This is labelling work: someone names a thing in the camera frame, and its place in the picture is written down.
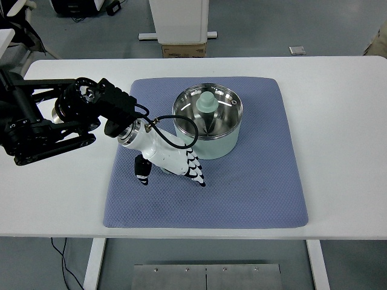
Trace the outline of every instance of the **black cable on floor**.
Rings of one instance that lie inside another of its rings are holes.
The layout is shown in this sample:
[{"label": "black cable on floor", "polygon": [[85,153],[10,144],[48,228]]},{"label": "black cable on floor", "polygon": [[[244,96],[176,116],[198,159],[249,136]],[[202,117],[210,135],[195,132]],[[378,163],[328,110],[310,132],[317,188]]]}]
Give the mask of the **black cable on floor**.
[{"label": "black cable on floor", "polygon": [[73,277],[74,279],[76,280],[76,282],[78,283],[79,287],[84,290],[82,284],[79,282],[78,278],[74,275],[73,272],[71,272],[67,266],[66,266],[66,259],[65,259],[65,250],[66,250],[66,244],[67,244],[67,238],[65,238],[65,245],[63,246],[63,251],[60,251],[55,245],[54,245],[54,239],[51,238],[51,244],[52,246],[54,247],[54,249],[62,256],[62,275],[63,275],[63,280],[65,281],[65,284],[66,284],[66,288],[67,290],[70,290],[69,287],[68,287],[68,284],[67,284],[67,281],[66,281],[66,277],[65,277],[65,271],[64,269],[66,269],[67,272],[69,272]]}]

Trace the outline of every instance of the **blue cushion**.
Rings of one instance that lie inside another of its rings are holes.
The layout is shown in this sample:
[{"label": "blue cushion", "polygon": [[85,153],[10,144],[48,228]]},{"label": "blue cushion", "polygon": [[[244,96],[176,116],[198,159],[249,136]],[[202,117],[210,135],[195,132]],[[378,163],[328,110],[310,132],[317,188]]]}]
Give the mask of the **blue cushion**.
[{"label": "blue cushion", "polygon": [[[294,228],[308,222],[282,95],[275,80],[259,77],[143,79],[131,95],[150,118],[167,115],[192,85],[217,83],[243,105],[238,142],[226,156],[201,160],[206,187],[153,166],[149,185],[134,175],[140,152],[118,147],[106,199],[106,227]],[[175,133],[173,122],[158,126]]]}]

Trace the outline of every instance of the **metal pot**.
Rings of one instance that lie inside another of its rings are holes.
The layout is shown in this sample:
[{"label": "metal pot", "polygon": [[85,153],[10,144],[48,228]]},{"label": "metal pot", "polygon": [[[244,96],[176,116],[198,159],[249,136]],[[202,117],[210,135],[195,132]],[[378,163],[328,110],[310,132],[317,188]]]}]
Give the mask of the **metal pot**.
[{"label": "metal pot", "polygon": [[[238,141],[242,119],[241,99],[230,89],[214,83],[191,86],[175,100],[174,115],[192,119],[199,129],[193,146],[200,159],[215,159],[228,154]],[[176,135],[186,144],[195,131],[188,122],[174,119]]]}]

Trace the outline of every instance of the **metal plate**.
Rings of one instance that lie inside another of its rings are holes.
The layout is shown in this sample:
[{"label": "metal plate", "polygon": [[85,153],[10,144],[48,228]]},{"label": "metal plate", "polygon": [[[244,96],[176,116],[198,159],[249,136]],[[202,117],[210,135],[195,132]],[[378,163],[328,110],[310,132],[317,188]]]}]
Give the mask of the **metal plate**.
[{"label": "metal plate", "polygon": [[132,290],[282,290],[278,264],[135,265]]},{"label": "metal plate", "polygon": [[206,290],[205,265],[134,265],[132,290]]},{"label": "metal plate", "polygon": [[207,289],[282,290],[279,265],[207,265]]},{"label": "metal plate", "polygon": [[298,47],[289,47],[290,54],[292,56],[304,56],[306,55],[306,51],[303,46]]}]

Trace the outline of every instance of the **wire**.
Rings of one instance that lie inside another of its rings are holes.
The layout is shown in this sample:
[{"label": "wire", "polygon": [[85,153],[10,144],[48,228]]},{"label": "wire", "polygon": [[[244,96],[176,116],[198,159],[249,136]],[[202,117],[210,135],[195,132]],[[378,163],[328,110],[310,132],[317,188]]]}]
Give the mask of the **wire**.
[{"label": "wire", "polygon": [[72,17],[72,20],[75,22],[75,23],[78,23],[78,22],[81,22],[81,21],[84,21],[86,19],[86,17]]},{"label": "wire", "polygon": [[68,268],[67,268],[67,265],[66,265],[66,259],[65,259],[65,250],[66,250],[66,244],[67,244],[67,238],[65,238],[65,245],[63,246],[63,251],[61,252],[55,245],[54,245],[54,239],[51,238],[51,244],[52,246],[54,247],[54,249],[62,256],[62,275],[63,275],[63,280],[65,281],[65,284],[66,284],[66,288],[68,290],[69,287],[67,285],[67,281],[66,281],[66,277],[65,277],[65,271],[64,269],[66,269],[67,272],[69,272],[76,280],[76,282],[78,283],[79,287],[84,290],[82,284],[79,282],[79,280],[77,279],[77,277],[74,275],[73,272],[71,272]]},{"label": "wire", "polygon": [[145,111],[145,115],[144,116],[148,116],[149,115],[149,110],[147,109],[147,107],[143,106],[143,105],[140,105],[140,104],[134,104],[134,106],[140,108],[140,109],[143,109]]},{"label": "wire", "polygon": [[159,134],[160,137],[162,137],[162,139],[164,139],[165,142],[167,142],[169,145],[171,145],[174,148],[188,149],[188,148],[191,148],[193,145],[195,145],[196,141],[198,141],[198,138],[199,138],[198,126],[196,126],[195,122],[188,117],[179,116],[179,115],[164,115],[164,116],[160,116],[160,117],[156,118],[156,120],[159,120],[159,121],[162,119],[174,119],[174,118],[176,118],[176,119],[183,119],[183,120],[190,122],[191,125],[193,126],[193,129],[195,130],[195,137],[193,138],[193,141],[190,144],[185,145],[185,146],[177,145],[177,144],[173,143],[172,141],[170,141],[167,137],[165,137],[165,135],[163,133],[160,132],[160,130],[156,127],[155,123],[151,119],[149,119],[147,116],[141,115],[141,117],[144,118],[153,129],[155,129],[155,131]]}]

